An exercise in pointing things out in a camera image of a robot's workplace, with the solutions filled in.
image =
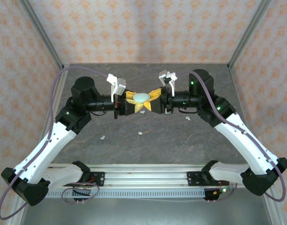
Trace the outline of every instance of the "metal corner post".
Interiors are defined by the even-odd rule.
[[[258,9],[256,10],[251,22],[249,23],[246,31],[244,32],[235,52],[233,53],[231,60],[228,64],[228,68],[229,70],[231,70],[233,68],[233,66],[235,65],[236,61],[238,60],[238,58],[240,57],[241,53],[243,52],[246,44],[248,43],[248,41],[250,40],[255,28],[257,27],[257,25],[259,24],[262,16],[264,15],[264,13],[266,12],[270,2],[272,0],[262,0],[261,3],[259,4]]]
[[[38,17],[36,16],[36,13],[32,7],[32,5],[30,4],[29,0],[19,0],[22,7],[24,8],[24,10],[26,11],[28,17],[30,18],[33,26],[35,27],[36,31],[38,32],[39,36],[41,37],[42,41],[44,42],[46,48],[48,49],[51,57],[53,58],[55,64],[57,65],[57,67],[59,69],[63,68],[63,64],[57,54],[57,52],[55,51],[48,35],[46,34],[42,24],[40,23]]]

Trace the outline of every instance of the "blue egg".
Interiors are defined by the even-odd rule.
[[[150,96],[146,93],[138,93],[133,96],[133,100],[139,103],[144,103],[146,100],[149,100]]]

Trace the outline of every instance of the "pink floral wallpaper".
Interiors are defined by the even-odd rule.
[[[37,145],[57,72],[19,1],[0,1],[0,173]],[[0,176],[0,197],[5,189]],[[13,196],[6,198],[3,216],[9,215]]]
[[[271,2],[232,74],[249,128],[287,158],[287,0]],[[287,219],[287,197],[282,208]]]
[[[30,0],[64,64],[228,63],[261,0]]]

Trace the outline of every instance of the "gray tabletop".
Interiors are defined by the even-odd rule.
[[[181,73],[197,68],[206,69],[214,77],[215,93],[226,98],[242,117],[234,84],[223,64],[82,64],[126,79],[127,88],[137,93],[149,93],[161,86],[159,72]],[[71,96],[70,89],[81,76],[95,80],[100,94],[110,94],[110,84],[104,77],[82,70],[70,70],[60,100],[61,109]],[[179,76],[176,90],[188,90],[188,75]],[[206,164],[212,159],[223,163],[244,163],[233,145],[196,114],[177,110],[173,114],[158,115],[145,109],[145,114],[119,116],[113,112],[92,116],[80,134],[66,145],[53,161],[86,164]]]

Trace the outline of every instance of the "patterned wallpaper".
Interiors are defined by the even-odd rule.
[[[228,63],[260,0],[30,0],[62,62]]]
[[[0,1],[0,173],[37,145],[57,72],[19,1]],[[5,189],[0,176],[0,197]],[[9,215],[10,196],[3,216]]]
[[[271,2],[232,72],[248,126],[287,158],[287,0]],[[282,208],[287,219],[287,196]]]

